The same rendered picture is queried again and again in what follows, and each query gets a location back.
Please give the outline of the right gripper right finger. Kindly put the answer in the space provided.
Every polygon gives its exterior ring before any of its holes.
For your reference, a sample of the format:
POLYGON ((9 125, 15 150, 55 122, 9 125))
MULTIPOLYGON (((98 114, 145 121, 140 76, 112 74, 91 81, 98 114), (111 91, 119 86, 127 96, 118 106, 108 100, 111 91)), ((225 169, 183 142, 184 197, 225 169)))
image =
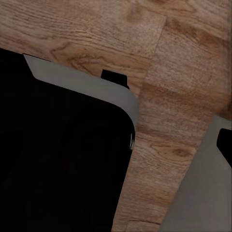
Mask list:
POLYGON ((222 128, 217 138, 217 146, 232 167, 232 130, 222 128))

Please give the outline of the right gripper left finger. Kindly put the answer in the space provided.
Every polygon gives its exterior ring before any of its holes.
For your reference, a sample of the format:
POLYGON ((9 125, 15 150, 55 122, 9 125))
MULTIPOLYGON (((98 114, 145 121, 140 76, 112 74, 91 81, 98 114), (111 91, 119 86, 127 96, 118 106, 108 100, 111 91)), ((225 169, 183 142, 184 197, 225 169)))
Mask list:
POLYGON ((0 134, 0 186, 25 148, 21 129, 0 134))

